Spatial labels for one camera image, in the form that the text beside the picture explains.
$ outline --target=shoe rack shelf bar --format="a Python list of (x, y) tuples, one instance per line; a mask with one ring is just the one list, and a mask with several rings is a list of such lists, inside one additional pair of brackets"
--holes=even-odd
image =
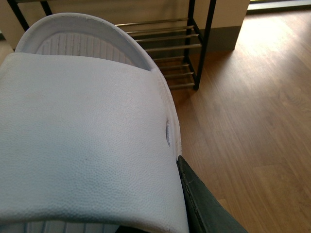
[[(25, 31), (29, 28), (29, 25), (18, 6), (19, 3), (38, 1), (47, 16), (52, 14), (50, 6), (45, 0), (7, 1)], [(116, 26), (122, 28), (132, 36), (154, 59), (167, 79), (170, 89), (192, 87), (198, 90), (216, 1), (210, 0), (204, 34), (201, 33), (193, 18), (195, 0), (189, 1), (188, 17), (186, 18), (124, 23), (117, 24)], [(168, 23), (182, 23), (184, 25), (176, 27), (163, 26)], [(148, 29), (132, 29), (142, 25), (145, 25), (145, 28), (148, 27)], [(159, 42), (169, 44), (169, 46), (156, 45), (152, 47), (152, 45), (158, 44)], [(192, 49), (200, 50), (199, 63), (196, 68), (194, 68), (189, 57)]]

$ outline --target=wooden floor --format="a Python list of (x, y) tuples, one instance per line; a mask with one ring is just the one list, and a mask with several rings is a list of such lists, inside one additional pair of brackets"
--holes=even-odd
[(311, 232), (311, 12), (247, 16), (200, 89), (172, 93), (183, 156), (219, 202), (250, 233)]

